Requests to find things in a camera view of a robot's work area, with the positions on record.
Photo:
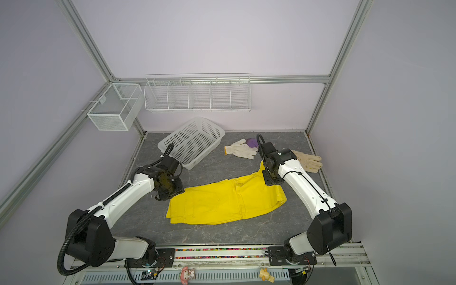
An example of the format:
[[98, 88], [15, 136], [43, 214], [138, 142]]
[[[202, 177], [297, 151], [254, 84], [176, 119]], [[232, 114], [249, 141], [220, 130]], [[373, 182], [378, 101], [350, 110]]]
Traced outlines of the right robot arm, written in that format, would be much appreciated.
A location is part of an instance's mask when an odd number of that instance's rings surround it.
[[271, 142], [257, 135], [259, 154], [267, 186], [287, 183], [297, 194], [312, 218], [309, 228], [285, 241], [280, 253], [268, 250], [268, 255], [291, 265], [306, 260], [311, 254], [330, 254], [331, 250], [352, 239], [352, 209], [326, 194], [305, 172], [290, 149], [277, 150]]

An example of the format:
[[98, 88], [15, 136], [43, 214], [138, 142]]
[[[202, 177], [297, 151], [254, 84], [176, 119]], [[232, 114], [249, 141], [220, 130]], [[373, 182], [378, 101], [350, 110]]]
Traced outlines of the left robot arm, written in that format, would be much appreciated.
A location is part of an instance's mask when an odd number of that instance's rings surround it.
[[82, 269], [116, 260], [137, 260], [142, 266], [154, 265], [158, 258], [155, 242], [143, 237], [115, 237], [111, 229], [147, 194], [155, 192], [156, 200], [167, 201], [184, 193], [180, 179], [182, 170], [180, 162], [163, 155], [152, 164], [136, 168], [127, 183], [108, 198], [87, 210], [73, 211], [58, 254], [58, 269], [64, 274], [74, 273], [64, 266], [67, 255], [83, 262]]

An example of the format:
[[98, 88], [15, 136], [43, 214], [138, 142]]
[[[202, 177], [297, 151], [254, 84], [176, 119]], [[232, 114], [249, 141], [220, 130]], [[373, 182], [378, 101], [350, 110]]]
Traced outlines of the yellow trousers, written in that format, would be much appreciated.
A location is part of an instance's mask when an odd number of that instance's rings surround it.
[[268, 214], [287, 202], [280, 185], [267, 186], [262, 171], [194, 186], [172, 198], [166, 218], [172, 224], [218, 225]]

